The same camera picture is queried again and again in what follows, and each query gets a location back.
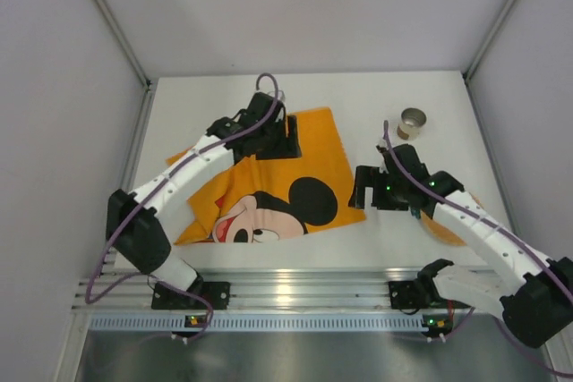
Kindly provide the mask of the orange Mickey Mouse placemat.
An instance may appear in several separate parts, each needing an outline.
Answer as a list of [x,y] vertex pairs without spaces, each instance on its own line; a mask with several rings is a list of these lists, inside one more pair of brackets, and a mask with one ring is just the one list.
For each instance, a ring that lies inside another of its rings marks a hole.
[[365,220],[348,205],[354,177],[331,110],[293,117],[302,155],[248,157],[218,174],[187,200],[194,219],[177,245],[277,242]]

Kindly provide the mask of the metal cup with cork band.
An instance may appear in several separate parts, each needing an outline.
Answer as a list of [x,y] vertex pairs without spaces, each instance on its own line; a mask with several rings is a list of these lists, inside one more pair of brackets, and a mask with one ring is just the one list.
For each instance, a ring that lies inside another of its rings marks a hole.
[[402,140],[413,140],[427,122],[426,113],[415,107],[408,107],[400,114],[397,135]]

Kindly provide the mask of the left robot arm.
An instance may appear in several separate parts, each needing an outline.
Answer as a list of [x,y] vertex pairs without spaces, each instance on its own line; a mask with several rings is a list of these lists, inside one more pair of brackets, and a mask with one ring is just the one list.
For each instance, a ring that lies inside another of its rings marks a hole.
[[253,94],[234,117],[217,119],[163,173],[133,191],[115,191],[107,206],[107,242],[141,274],[180,294],[197,293],[201,275],[173,250],[168,218],[217,175],[247,157],[297,158],[297,122],[280,95]]

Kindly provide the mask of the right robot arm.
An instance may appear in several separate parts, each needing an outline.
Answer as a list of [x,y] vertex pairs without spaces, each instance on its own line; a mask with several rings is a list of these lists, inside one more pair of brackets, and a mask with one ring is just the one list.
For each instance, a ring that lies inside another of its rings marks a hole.
[[381,148],[382,166],[358,166],[349,207],[410,211],[446,228],[486,262],[484,276],[437,259],[414,284],[417,307],[457,301],[502,321],[523,345],[539,348],[572,322],[572,261],[552,259],[516,237],[490,216],[454,176],[429,173],[415,148]]

